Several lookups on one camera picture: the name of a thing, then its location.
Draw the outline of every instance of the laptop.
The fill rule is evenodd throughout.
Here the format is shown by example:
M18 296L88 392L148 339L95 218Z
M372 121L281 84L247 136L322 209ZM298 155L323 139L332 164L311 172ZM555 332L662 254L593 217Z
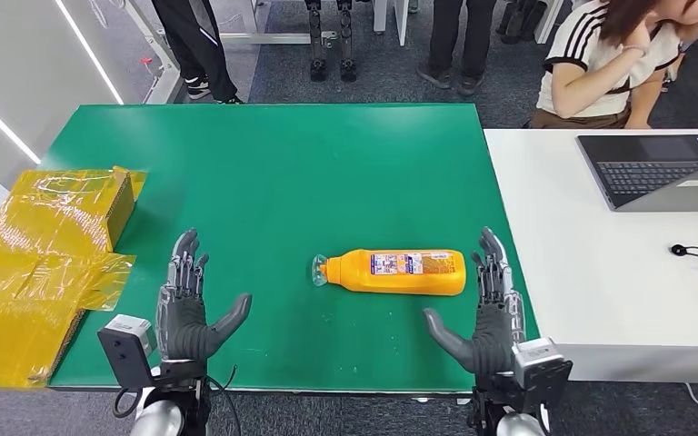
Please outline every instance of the laptop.
M698 134L576 139L611 210L698 212Z

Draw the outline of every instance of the striped sleeve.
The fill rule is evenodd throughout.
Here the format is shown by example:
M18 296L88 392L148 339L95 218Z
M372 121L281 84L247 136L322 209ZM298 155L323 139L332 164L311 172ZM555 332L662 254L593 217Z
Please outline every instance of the striped sleeve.
M556 64L574 64L584 71L600 40L601 27L606 17L606 5L590 2L572 12L558 28L544 69L553 71Z

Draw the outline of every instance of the orange bottle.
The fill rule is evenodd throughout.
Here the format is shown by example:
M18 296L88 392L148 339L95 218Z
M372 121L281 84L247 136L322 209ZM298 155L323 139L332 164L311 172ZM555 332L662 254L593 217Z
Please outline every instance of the orange bottle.
M317 286L340 284L349 291L458 295L466 282L464 256L454 250L354 250L312 261Z

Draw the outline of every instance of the bottle label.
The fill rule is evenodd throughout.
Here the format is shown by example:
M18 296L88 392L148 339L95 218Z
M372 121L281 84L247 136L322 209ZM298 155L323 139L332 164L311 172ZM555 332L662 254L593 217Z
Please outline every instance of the bottle label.
M448 274L456 272L450 253L378 253L371 254L371 274Z

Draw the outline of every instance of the black pants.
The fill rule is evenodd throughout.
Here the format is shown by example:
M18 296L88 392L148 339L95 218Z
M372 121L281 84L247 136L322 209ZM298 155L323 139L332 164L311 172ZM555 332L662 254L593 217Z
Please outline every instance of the black pants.
M226 101L236 86L226 70L226 58L218 25L209 0L153 0L156 13L184 79L204 77L213 98Z
M434 22L429 43L429 66L441 73L451 68L456 38L459 36L459 13L464 0L434 0ZM478 78L485 71L485 57L491 41L491 22L496 0L466 0L467 32L464 36L462 74Z

